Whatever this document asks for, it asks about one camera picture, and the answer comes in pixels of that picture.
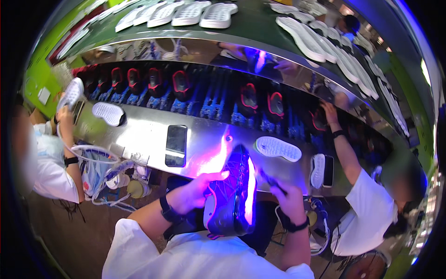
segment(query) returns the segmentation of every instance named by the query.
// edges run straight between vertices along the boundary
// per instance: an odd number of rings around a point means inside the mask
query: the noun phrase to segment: floor
[[[137,207],[159,198],[165,192],[165,182],[169,174],[163,173],[158,186],[153,186],[152,193],[139,199]],[[85,218],[83,221],[80,212],[74,213],[72,219],[61,208],[59,201],[50,200],[31,193],[26,199],[29,207],[29,217],[35,234],[43,240],[47,250],[51,253],[57,264],[64,270],[69,278],[100,278],[102,266],[107,257],[108,250],[113,240],[115,224],[127,217],[130,213],[106,205],[96,206],[91,202],[83,202],[80,209]],[[276,233],[283,229],[278,223]],[[273,240],[280,242],[278,234]],[[163,237],[154,241],[161,252],[166,245]],[[278,265],[282,247],[273,242],[266,250],[266,259],[274,265]],[[311,269],[315,278],[327,265],[327,261],[320,257],[311,259]],[[336,271],[339,263],[330,265],[324,275],[324,279],[337,279],[341,272]]]

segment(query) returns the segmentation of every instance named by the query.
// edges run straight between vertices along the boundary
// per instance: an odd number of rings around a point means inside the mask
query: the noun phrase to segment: glue container
[[[130,177],[126,174],[120,173],[107,181],[105,184],[112,190],[127,186],[130,183]]]
[[[132,180],[127,186],[127,193],[134,199],[139,199],[149,195],[152,192],[152,189],[149,186],[141,181]]]

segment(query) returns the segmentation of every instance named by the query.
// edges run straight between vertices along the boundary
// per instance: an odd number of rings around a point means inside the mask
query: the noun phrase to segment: phone screen
[[[166,166],[184,167],[186,164],[186,136],[186,126],[170,125],[167,128]]]
[[[81,111],[83,105],[84,105],[84,102],[79,101],[76,103],[76,105],[74,107],[74,110],[73,110],[73,124],[74,125],[76,125],[76,123],[78,122],[79,114],[80,114],[80,111]]]
[[[325,155],[325,171],[324,171],[324,186],[333,186],[333,170],[335,167],[335,160],[333,157]]]

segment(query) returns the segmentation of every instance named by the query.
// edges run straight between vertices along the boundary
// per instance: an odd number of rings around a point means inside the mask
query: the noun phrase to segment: white shirt
[[[240,238],[210,240],[207,234],[176,235],[160,254],[136,221],[121,219],[102,278],[314,278],[304,263],[281,271]]]
[[[50,199],[79,203],[78,190],[66,172],[63,161],[63,143],[53,136],[51,123],[34,125],[37,139],[37,176],[33,190]]]
[[[334,229],[331,251],[337,256],[361,255],[384,241],[385,231],[398,220],[398,207],[364,169],[346,199],[352,209],[341,218],[340,237]]]

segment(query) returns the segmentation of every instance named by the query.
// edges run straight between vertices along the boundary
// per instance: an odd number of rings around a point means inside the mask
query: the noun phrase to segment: worker
[[[15,105],[13,116],[12,147],[26,176],[31,176],[27,174],[31,168],[35,169],[33,177],[27,178],[27,183],[33,185],[32,190],[47,198],[77,204],[84,201],[85,193],[92,196],[99,188],[109,165],[96,165],[91,162],[89,167],[85,167],[86,164],[82,164],[82,161],[64,146],[74,145],[73,114],[68,106],[60,109],[54,119],[34,126],[31,125],[29,114],[20,102]],[[62,139],[53,135],[56,122],[59,124]],[[100,156],[88,152],[83,155],[88,158]],[[27,158],[33,157],[36,157],[34,163],[27,162]]]
[[[324,14],[316,17],[316,20],[324,22],[328,27],[333,27],[341,36],[346,36],[350,41],[353,41],[356,33],[361,28],[361,23],[353,15],[333,18]]]
[[[348,104],[347,96],[339,92],[335,104]],[[338,122],[335,106],[325,101],[322,107],[333,133],[336,154],[342,169],[353,185],[346,196],[351,206],[335,228],[331,245],[321,254],[332,260],[335,256],[364,254],[379,246],[385,238],[403,234],[407,220],[404,216],[423,199],[427,186],[426,175],[410,150],[394,150],[385,164],[378,184],[359,164],[347,134]],[[394,157],[401,156],[399,161]]]
[[[178,218],[205,204],[211,181],[229,172],[202,174],[190,183],[140,208],[116,223],[103,278],[314,278],[310,264],[308,226],[299,187],[280,183],[288,194],[272,187],[282,211],[301,228],[288,232],[280,269],[257,255],[239,237],[210,240],[208,231],[174,236],[161,254],[155,242]]]

